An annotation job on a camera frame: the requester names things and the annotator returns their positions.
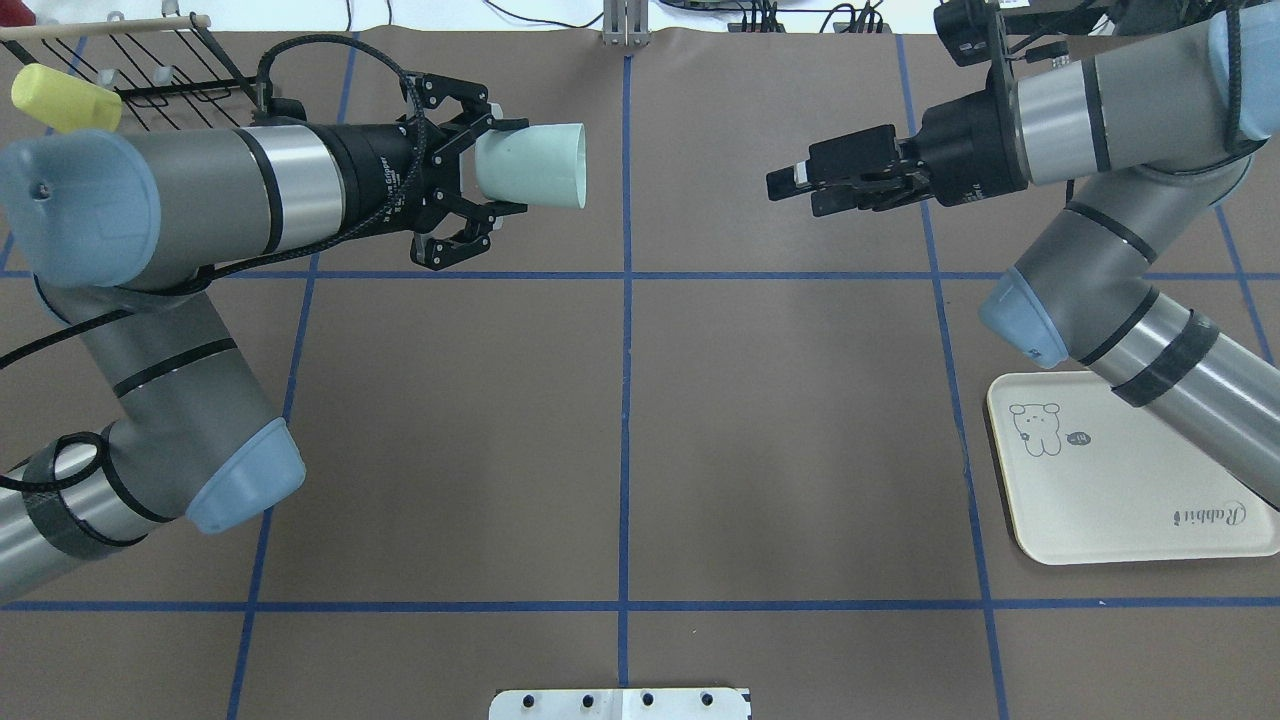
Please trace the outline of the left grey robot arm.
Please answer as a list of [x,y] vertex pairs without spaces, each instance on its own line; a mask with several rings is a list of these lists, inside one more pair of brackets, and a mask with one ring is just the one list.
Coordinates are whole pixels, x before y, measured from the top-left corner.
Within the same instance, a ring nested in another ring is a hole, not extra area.
[[3,473],[3,598],[119,553],[178,518],[219,533],[279,503],[305,464],[207,296],[237,261],[411,231],[442,269],[486,251],[524,201],[462,195],[460,158],[529,128],[481,85],[412,73],[388,124],[317,124],[259,91],[247,127],[81,129],[3,152],[3,206],[44,306],[123,409]]

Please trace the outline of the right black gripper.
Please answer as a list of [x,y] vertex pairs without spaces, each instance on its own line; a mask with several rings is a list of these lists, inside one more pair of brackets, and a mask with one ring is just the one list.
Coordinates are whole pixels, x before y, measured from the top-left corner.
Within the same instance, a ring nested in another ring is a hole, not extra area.
[[813,217],[841,211],[888,211],[936,199],[946,208],[978,202],[1027,188],[1012,128],[1009,99],[993,90],[929,108],[920,129],[905,141],[910,161],[851,183],[813,183],[806,165],[773,170],[765,178],[769,200],[812,193]]

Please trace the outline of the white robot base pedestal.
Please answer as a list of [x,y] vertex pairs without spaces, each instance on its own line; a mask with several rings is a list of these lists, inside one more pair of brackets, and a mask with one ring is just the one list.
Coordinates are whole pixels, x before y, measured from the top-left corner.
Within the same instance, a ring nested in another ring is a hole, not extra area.
[[502,691],[489,719],[751,719],[750,691],[731,687]]

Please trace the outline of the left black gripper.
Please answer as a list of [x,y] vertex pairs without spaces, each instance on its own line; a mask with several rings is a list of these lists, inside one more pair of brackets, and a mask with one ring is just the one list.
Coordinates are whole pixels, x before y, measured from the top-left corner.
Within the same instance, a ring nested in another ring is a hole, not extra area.
[[[454,100],[460,113],[440,124],[428,113]],[[474,202],[462,196],[460,154],[488,132],[529,128],[525,118],[502,119],[488,87],[470,81],[410,72],[404,77],[404,120],[390,124],[319,126],[317,137],[340,179],[340,224],[323,236],[349,232],[375,211],[378,219],[356,237],[413,231],[410,260],[440,272],[486,252],[498,220],[527,211],[521,202]],[[424,155],[413,160],[413,150]],[[440,164],[434,156],[443,156]],[[463,227],[448,237],[431,231],[448,217]]]

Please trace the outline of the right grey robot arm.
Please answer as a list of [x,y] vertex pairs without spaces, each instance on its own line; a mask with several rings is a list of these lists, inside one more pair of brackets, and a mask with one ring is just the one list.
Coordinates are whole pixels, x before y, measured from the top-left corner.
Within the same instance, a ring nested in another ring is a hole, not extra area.
[[934,24],[960,67],[989,61],[984,88],[928,109],[909,138],[878,126],[813,143],[768,174],[771,200],[808,195],[827,217],[1075,182],[983,323],[1038,366],[1088,366],[1276,506],[1276,368],[1146,273],[1277,133],[1277,4],[1233,3],[1021,79],[997,3],[946,1]]

